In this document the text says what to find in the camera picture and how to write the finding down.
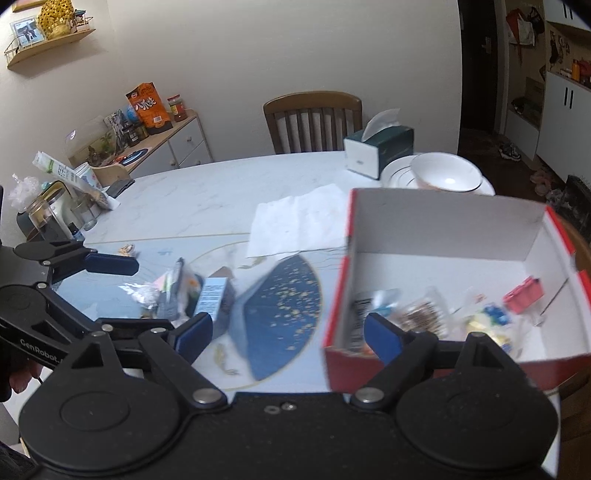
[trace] finger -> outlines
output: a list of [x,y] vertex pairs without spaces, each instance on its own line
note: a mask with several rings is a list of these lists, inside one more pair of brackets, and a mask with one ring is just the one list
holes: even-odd
[[33,360],[27,360],[27,369],[33,378],[39,378],[41,376],[41,371],[43,370],[43,366],[39,365],[37,362]]
[[12,373],[8,382],[16,393],[22,393],[27,389],[27,385],[31,381],[31,378],[32,376],[27,370],[20,370]]

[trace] orange snack bag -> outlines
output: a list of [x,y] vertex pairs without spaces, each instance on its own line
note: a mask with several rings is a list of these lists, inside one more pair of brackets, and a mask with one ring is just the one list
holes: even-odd
[[142,83],[127,94],[127,99],[150,135],[166,132],[173,127],[170,115],[153,83]]

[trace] picture frame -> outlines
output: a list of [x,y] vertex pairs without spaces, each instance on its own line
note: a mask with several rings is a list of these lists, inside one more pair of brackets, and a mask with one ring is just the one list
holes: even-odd
[[10,27],[21,47],[30,47],[35,43],[45,41],[45,35],[37,25],[37,17],[21,18],[12,22]]
[[42,6],[47,0],[17,0],[12,4],[13,12],[21,12],[29,8]]

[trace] red and white box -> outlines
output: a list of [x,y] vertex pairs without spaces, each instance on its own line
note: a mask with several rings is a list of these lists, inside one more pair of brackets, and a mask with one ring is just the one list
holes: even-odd
[[351,352],[353,300],[362,291],[400,288],[401,304],[435,286],[451,310],[466,292],[503,296],[532,276],[544,295],[538,325],[517,359],[542,390],[591,364],[591,282],[574,264],[574,247],[542,203],[426,190],[352,191],[348,247],[324,339],[330,387],[352,393],[383,364]]

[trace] cardboard box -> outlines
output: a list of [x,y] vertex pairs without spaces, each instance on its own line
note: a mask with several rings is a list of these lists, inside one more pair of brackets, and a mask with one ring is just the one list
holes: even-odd
[[388,127],[365,142],[363,130],[345,138],[347,169],[372,179],[379,179],[386,166],[414,153],[414,130],[410,127]]
[[222,267],[206,278],[195,308],[196,313],[206,312],[211,315],[213,340],[226,333],[230,325],[230,312],[236,297],[230,283],[231,275],[228,268]]
[[333,391],[354,392],[382,367],[347,349],[352,301],[361,291],[401,288],[401,303],[435,286],[454,310],[471,287],[490,299],[539,278],[545,311],[518,363],[543,390],[591,364],[591,282],[574,247],[542,203],[426,190],[357,189],[351,194],[348,250],[324,339]]

